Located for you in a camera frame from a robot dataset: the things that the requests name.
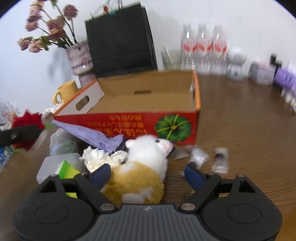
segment red cardboard box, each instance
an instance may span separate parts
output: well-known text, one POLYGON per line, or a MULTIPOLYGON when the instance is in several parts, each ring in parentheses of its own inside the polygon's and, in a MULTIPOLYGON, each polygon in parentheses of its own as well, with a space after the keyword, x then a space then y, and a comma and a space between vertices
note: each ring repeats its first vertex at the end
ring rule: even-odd
POLYGON ((98 82, 104 97, 87 114, 56 112, 54 119, 92 128, 108 137, 124 134, 126 139, 134 139, 153 134, 178 144, 195 143, 200 111, 195 72, 148 71, 100 78, 98 82))

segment purple package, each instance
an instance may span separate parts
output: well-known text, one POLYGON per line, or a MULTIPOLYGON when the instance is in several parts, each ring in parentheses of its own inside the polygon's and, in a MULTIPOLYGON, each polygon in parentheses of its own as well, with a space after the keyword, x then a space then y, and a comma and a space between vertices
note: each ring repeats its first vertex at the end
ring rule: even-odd
POLYGON ((104 133, 87 127, 67 124, 56 120, 53 120, 52 123, 79 138, 80 140, 90 144, 91 146, 94 146, 110 154, 116 150, 122 149, 124 144, 123 135, 106 137, 104 133))
POLYGON ((278 69, 274 82, 285 88, 292 90, 296 93, 296 77, 285 69, 278 69))

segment plush toy ear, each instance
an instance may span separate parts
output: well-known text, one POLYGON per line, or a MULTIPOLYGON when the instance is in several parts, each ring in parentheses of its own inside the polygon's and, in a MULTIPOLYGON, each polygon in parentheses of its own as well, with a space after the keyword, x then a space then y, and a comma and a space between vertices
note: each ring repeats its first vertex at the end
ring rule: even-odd
POLYGON ((135 140, 127 140, 126 141, 126 148, 131 148, 131 146, 135 143, 135 140))

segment folded purple cloth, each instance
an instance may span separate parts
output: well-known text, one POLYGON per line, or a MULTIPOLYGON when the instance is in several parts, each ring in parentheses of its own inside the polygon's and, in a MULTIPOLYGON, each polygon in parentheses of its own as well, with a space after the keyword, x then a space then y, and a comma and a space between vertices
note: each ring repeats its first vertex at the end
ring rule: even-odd
POLYGON ((52 123, 91 146, 108 153, 115 152, 124 140, 123 135, 106 137, 104 133, 87 127, 67 124, 56 120, 53 120, 52 123))

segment white logo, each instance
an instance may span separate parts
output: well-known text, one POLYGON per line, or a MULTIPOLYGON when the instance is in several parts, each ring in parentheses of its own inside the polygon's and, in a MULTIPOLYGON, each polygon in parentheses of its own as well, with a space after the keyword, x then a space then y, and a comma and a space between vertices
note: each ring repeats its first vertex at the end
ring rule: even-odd
POLYGON ((147 206, 146 208, 144 208, 145 211, 149 212, 152 209, 152 207, 147 206))

